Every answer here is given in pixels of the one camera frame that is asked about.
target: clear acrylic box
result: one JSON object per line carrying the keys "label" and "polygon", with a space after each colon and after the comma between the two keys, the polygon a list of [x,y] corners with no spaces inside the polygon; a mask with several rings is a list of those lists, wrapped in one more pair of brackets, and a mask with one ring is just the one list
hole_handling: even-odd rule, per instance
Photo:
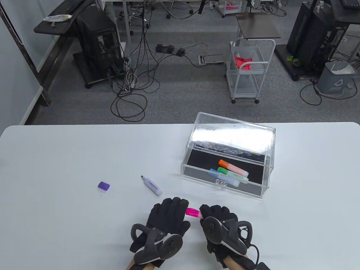
{"label": "clear acrylic box", "polygon": [[[274,148],[275,128],[199,112],[181,175],[261,198],[269,188]],[[248,172],[248,180],[231,170],[222,173],[220,160]]]}

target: white wire cart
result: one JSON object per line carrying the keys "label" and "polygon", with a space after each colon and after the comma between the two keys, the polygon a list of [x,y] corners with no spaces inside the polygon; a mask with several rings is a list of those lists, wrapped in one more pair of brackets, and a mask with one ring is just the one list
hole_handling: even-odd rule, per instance
{"label": "white wire cart", "polygon": [[[260,48],[256,45],[257,41],[266,41],[272,45],[270,56],[266,61],[264,60]],[[230,43],[231,52],[229,60],[226,62],[226,74],[224,76],[228,80],[232,103],[236,102],[235,98],[255,98],[255,103],[259,103],[259,96],[274,54],[275,46],[276,42],[273,39],[247,40],[243,37],[239,37]],[[252,62],[243,63],[238,68],[235,62],[235,57],[243,59],[252,58]],[[246,65],[250,65],[251,69],[243,69]]]}

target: purple highlighter cap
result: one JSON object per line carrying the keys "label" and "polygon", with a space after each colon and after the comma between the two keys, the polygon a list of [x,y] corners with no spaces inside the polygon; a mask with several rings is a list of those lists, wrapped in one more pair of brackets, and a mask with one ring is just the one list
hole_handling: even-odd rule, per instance
{"label": "purple highlighter cap", "polygon": [[104,191],[108,191],[108,189],[110,188],[110,185],[104,182],[100,182],[100,184],[98,185],[99,189],[102,189]]}

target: white wall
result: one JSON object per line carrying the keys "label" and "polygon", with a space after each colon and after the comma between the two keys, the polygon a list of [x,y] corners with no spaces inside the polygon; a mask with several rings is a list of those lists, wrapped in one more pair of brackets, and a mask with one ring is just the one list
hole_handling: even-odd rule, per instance
{"label": "white wall", "polygon": [[42,87],[0,19],[0,135],[11,125],[24,124]]}
{"label": "white wall", "polygon": [[41,69],[57,36],[36,34],[33,29],[63,0],[0,0],[37,71]]}

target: green highlighter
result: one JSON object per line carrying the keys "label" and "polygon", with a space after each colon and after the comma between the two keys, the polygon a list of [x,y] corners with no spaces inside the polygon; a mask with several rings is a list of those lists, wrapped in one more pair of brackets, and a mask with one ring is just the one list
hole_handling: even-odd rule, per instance
{"label": "green highlighter", "polygon": [[218,172],[221,172],[222,174],[226,174],[227,176],[230,176],[230,177],[233,177],[233,178],[236,178],[236,179],[239,179],[239,180],[243,180],[243,181],[249,181],[248,178],[246,178],[245,176],[242,176],[240,174],[236,174],[232,171],[229,171],[223,167],[219,167],[217,169]]}

